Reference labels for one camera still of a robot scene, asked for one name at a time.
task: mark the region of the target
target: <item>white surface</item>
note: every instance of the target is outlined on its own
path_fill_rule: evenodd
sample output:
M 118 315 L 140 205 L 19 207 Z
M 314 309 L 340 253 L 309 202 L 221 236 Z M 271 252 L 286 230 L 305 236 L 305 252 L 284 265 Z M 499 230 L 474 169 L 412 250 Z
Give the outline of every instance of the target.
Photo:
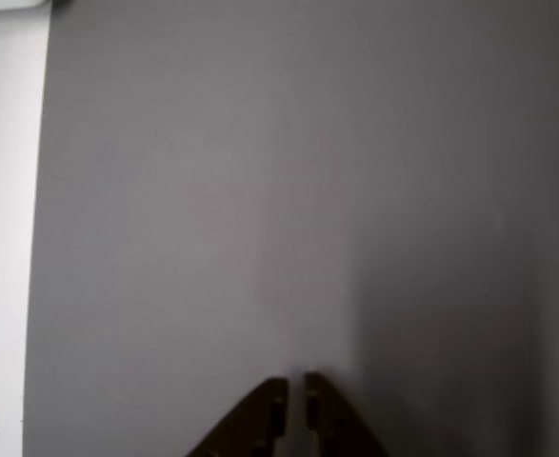
M 50 7 L 0 13 L 0 457 L 21 455 L 36 163 Z
M 44 2 L 45 0 L 0 0 L 0 10 L 35 7 Z

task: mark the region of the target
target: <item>bright light area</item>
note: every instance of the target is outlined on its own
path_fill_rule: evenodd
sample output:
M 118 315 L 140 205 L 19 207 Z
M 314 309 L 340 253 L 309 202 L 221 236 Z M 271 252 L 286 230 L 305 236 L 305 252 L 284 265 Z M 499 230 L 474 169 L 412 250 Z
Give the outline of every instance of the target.
M 0 10 L 29 8 L 42 5 L 46 0 L 0 0 Z
M 49 6 L 0 14 L 0 457 L 22 453 L 31 234 L 49 16 Z

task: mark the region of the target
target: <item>white panel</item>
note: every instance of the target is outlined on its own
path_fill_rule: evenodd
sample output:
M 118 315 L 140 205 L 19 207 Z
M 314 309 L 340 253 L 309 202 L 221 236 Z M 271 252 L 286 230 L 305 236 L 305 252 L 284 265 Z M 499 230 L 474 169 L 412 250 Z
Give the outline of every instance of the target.
M 50 6 L 0 14 L 0 457 L 20 456 L 22 447 L 31 234 L 49 17 Z

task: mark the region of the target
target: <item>gray surface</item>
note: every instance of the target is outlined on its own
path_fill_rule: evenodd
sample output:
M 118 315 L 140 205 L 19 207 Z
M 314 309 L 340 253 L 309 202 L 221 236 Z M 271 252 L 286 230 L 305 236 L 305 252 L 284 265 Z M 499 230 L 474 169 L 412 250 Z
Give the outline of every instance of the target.
M 310 367 L 396 455 L 559 456 L 559 2 L 77 0 L 39 167 L 26 457 Z

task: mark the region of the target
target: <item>gray wall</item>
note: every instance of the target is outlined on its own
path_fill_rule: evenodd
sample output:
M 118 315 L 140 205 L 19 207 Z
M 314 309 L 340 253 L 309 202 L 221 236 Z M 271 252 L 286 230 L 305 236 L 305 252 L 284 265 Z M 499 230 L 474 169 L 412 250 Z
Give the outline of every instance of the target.
M 308 368 L 396 455 L 559 456 L 559 2 L 75 1 L 41 141 L 26 457 Z

